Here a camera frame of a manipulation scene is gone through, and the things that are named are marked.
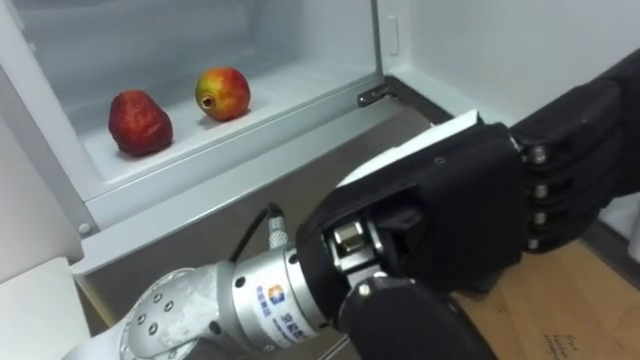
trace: logo sticker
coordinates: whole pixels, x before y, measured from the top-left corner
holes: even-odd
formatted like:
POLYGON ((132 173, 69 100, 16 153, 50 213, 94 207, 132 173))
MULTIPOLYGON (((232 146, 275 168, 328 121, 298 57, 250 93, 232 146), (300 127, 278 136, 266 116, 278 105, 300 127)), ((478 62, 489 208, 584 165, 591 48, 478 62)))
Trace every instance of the logo sticker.
POLYGON ((267 290, 267 294, 273 305, 284 301, 284 290, 282 290, 282 286, 280 285, 270 287, 269 290, 267 290))

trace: screw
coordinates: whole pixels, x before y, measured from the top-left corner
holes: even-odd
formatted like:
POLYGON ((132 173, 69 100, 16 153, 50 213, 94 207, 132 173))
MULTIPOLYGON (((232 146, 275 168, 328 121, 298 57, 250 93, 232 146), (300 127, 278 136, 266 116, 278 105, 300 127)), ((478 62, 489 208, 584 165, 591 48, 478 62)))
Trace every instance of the screw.
POLYGON ((212 322, 209 323, 209 330, 211 330, 211 332, 216 334, 216 335, 220 335, 220 333, 222 333, 222 329, 220 328, 220 324, 218 324, 216 321, 212 321, 212 322))
POLYGON ((244 276, 239 277, 239 278, 236 280, 236 287, 237 287, 237 288, 243 287, 243 286, 244 286, 245 281, 246 281, 246 279, 244 278, 244 276))
POLYGON ((547 187, 547 185, 536 185, 536 187, 533 189, 533 196, 538 199, 544 199, 547 197, 547 195, 549 195, 549 188, 547 187))
POLYGON ((158 332, 158 324, 153 323, 149 326, 149 335, 155 335, 158 332))
POLYGON ((80 224, 80 226, 78 226, 78 232, 80 233, 80 235, 87 235, 91 232, 91 230, 93 230, 91 224, 82 223, 80 224))
POLYGON ((449 309, 451 309, 451 311, 456 314, 458 313, 458 308, 456 308, 455 305, 453 305, 452 303, 447 303, 447 305, 449 305, 449 309))
POLYGON ((371 288, 367 284, 362 284, 358 287, 358 294, 362 296, 369 296, 369 294, 371 294, 371 288))
POLYGON ((540 165, 547 161, 547 149, 543 146, 534 146, 531 149, 531 162, 540 165))
POLYGON ((542 225, 547 222, 547 214, 546 213, 535 213, 533 214, 533 222, 536 225, 542 225))
POLYGON ((540 246, 540 242, 538 241, 538 239, 530 239, 527 243, 527 247, 529 248, 529 250, 535 250, 538 248, 538 246, 540 246))

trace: apple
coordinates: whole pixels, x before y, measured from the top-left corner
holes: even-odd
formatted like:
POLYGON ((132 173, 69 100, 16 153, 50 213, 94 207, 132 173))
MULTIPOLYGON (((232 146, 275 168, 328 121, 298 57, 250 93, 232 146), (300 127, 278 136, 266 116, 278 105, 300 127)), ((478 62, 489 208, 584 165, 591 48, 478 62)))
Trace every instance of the apple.
POLYGON ((113 99, 109 132, 118 148, 134 157, 163 150, 173 141, 169 115, 141 90, 127 90, 113 99))
POLYGON ((200 109, 219 122, 244 115, 251 101, 249 82, 240 71, 231 67, 216 67, 203 72, 195 95, 200 109))

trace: metal bracket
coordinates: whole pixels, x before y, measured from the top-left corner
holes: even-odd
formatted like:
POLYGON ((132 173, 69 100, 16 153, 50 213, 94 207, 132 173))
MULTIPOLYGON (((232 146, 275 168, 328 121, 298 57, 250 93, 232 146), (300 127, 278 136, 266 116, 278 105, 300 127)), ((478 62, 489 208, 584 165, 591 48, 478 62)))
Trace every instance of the metal bracket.
POLYGON ((389 94, 391 94, 391 87, 389 85, 378 85, 358 95, 358 107, 367 107, 389 94))

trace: robotic hand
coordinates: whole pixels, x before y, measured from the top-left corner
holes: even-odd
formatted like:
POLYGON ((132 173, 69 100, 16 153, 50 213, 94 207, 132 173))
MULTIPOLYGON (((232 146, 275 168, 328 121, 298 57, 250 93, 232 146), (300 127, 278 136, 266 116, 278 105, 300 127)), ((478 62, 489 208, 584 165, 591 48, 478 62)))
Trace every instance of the robotic hand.
POLYGON ((64 360, 264 358, 328 326, 365 360, 496 359, 446 294, 640 190, 639 98, 636 52, 510 129, 475 111, 436 126, 348 176, 295 244, 264 211, 271 250, 164 276, 64 360))

